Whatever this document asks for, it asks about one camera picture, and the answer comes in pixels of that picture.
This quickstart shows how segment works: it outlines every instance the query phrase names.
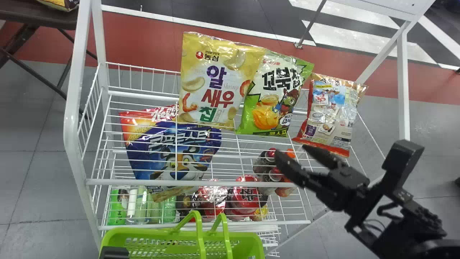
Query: green shopping basket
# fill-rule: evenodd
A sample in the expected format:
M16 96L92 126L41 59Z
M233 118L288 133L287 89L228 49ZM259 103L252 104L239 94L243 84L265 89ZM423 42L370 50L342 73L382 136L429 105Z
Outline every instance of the green shopping basket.
M195 218L196 231L180 230ZM216 232L222 222L223 232ZM264 248L256 233L229 232L227 217L221 213L209 231L203 232L201 215L191 211L173 229L119 227L105 234L101 247L125 247L130 259L263 259Z

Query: robotic arm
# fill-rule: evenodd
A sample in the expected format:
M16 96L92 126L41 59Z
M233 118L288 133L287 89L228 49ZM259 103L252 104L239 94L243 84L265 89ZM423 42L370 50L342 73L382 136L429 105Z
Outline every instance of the robotic arm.
M460 241L442 239L447 233L437 215L422 207L403 189L424 147L400 140L393 144L382 168L382 180L369 188L369 179L330 152L303 145L303 149L330 172L307 172L294 159L277 150L275 161L280 171L293 183L308 188L331 210L344 211L350 216L345 224L362 244L381 259L453 259L460 258ZM377 215L391 219L390 224L376 235L364 221L379 200L392 202L380 206ZM402 207L402 217L387 210Z

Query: white metal display rack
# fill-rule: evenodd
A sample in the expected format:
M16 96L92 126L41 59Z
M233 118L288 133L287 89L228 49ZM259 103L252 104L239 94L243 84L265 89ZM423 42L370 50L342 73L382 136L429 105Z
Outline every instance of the white metal display rack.
M399 138L410 140L409 118L409 79L407 65L407 33L414 27L420 17L430 8L435 0L328 0L340 4L364 9L367 11L395 17L404 20L404 23L380 53L372 60L362 74L356 79L358 83L365 83L390 52L397 46L398 70L398 99L399 99ZM326 0L322 0L314 18L308 24L302 38L294 45L302 48L306 34L313 26Z
M91 85L83 85L86 42L91 14L99 64ZM180 73L107 62L103 29L101 0L82 0L78 14L63 131L70 166L98 247L100 247L101 237L105 232L116 227L108 225L107 221L111 207L110 191L113 187L118 186L207 185L295 188L295 191L285 198L275 194L270 195L267 202L269 212L262 221L251 221L247 217L238 222L229 221L230 231L257 232L264 247L267 248L267 255L271 256L279 256L276 249L280 244L294 238L300 231L326 213L327 209L314 212L310 202L314 195L312 196L312 193L307 190L296 188L293 183L235 181L239 176L252 174L253 162L262 151L270 147L280 150L291 148L295 151L296 159L306 169L326 170L318 162L310 159L301 149L300 144L293 143L291 140L306 118L307 91L304 89L301 91L294 110L287 138L236 135L233 131L222 130L221 147L213 156L203 178L204 180L218 178L219 181L136 180L122 138L119 112L174 105L178 101ZM87 93L87 97L82 96L82 92ZM78 113L80 101L84 101L82 117L79 117ZM241 109L240 114L235 118L236 126L240 118ZM180 137L175 138L176 147L180 145L178 138ZM88 151L95 143L97 143L97 151L94 156L94 152ZM361 165L353 148L351 150ZM88 164L87 161L90 161L92 165L89 168L85 167ZM175 224L131 225L131 227L138 228L172 226Z

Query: dark table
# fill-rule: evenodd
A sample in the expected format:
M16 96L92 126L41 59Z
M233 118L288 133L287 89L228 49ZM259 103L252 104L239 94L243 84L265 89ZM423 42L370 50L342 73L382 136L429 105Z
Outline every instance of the dark table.
M50 7L35 0L0 0L0 20L19 22L23 24L23 26L15 33L7 44L0 47L0 69L8 60L11 60L40 80L46 86L53 89L64 99L67 99L67 96L61 90L61 87L70 70L72 60L71 54L57 85L54 85L46 78L35 72L32 68L27 66L24 62L15 58L14 54L40 26L56 28L71 42L74 42L74 39L64 30L75 30L77 26L77 16L78 9L70 12L63 12L51 9ZM97 60L97 57L93 53L89 51L86 51L86 53Z

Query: blue snack bag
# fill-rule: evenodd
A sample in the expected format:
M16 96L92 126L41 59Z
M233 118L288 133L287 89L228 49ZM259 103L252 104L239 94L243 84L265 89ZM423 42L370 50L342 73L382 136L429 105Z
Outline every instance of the blue snack bag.
M201 180L221 145L219 129L207 125L177 124L176 161L176 105L125 111L119 115L127 155L136 179ZM198 189L192 186L147 188L154 202Z

